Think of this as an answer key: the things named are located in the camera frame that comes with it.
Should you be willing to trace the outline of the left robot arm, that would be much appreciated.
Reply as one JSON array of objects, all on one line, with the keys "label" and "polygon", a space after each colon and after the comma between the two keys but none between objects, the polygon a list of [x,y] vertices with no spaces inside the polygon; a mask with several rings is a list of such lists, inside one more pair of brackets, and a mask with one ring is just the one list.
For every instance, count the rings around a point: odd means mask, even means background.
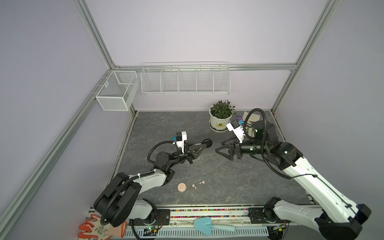
[{"label": "left robot arm", "polygon": [[138,200],[140,194],[168,184],[175,171],[172,167],[184,162],[193,163],[213,141],[204,139],[200,143],[162,141],[148,153],[147,161],[153,165],[146,173],[127,175],[118,173],[96,199],[93,208],[101,214],[102,226],[120,226],[126,220],[140,219],[145,224],[156,222],[157,206],[147,199]]}]

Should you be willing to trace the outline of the black earbud charging case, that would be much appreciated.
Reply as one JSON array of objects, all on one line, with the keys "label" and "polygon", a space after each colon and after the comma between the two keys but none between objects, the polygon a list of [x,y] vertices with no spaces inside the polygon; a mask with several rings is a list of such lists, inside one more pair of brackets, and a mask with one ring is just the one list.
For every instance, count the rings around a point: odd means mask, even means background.
[{"label": "black earbud charging case", "polygon": [[213,145],[213,141],[211,139],[204,139],[202,144],[205,144],[206,148],[210,148]]}]

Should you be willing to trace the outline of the pink earbud charging case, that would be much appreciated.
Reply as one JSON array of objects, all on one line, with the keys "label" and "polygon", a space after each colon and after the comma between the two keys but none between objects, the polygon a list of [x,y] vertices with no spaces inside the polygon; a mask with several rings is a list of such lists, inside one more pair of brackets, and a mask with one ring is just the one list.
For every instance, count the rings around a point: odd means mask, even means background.
[{"label": "pink earbud charging case", "polygon": [[177,186],[177,190],[183,193],[187,190],[187,185],[185,183],[179,183]]}]

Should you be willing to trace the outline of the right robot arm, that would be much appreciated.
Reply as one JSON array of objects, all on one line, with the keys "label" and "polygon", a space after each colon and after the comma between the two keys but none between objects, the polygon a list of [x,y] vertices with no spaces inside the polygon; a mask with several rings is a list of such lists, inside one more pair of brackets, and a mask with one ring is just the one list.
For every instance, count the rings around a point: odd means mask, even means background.
[{"label": "right robot arm", "polygon": [[249,213],[250,218],[268,223],[294,222],[319,232],[326,240],[355,240],[359,236],[371,209],[338,191],[294,145],[279,141],[275,125],[263,110],[253,109],[244,120],[231,121],[226,127],[234,137],[223,141],[216,153],[230,161],[243,155],[260,155],[269,169],[284,179],[295,180],[320,206],[314,209],[273,197],[260,214]]}]

